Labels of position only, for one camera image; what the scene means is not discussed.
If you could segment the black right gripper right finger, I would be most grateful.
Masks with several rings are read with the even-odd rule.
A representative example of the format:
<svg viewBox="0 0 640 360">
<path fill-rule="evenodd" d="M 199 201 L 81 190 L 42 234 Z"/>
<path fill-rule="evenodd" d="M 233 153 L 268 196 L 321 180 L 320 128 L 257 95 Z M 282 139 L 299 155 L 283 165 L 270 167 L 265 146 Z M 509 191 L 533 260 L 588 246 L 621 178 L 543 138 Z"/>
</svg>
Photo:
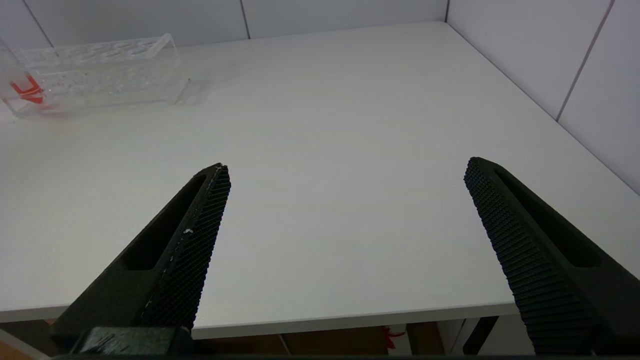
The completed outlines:
<svg viewBox="0 0 640 360">
<path fill-rule="evenodd" d="M 496 162 L 463 179 L 535 354 L 637 357 L 638 278 Z"/>
</svg>

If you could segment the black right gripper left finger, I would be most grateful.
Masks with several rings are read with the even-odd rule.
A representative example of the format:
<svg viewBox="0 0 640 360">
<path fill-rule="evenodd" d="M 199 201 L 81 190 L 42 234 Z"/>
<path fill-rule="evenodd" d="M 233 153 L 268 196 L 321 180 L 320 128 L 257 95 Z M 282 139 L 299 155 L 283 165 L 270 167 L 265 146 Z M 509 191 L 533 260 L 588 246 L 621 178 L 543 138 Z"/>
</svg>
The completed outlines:
<svg viewBox="0 0 640 360">
<path fill-rule="evenodd" d="M 196 173 L 51 326 L 60 353 L 189 353 L 229 169 Z"/>
</svg>

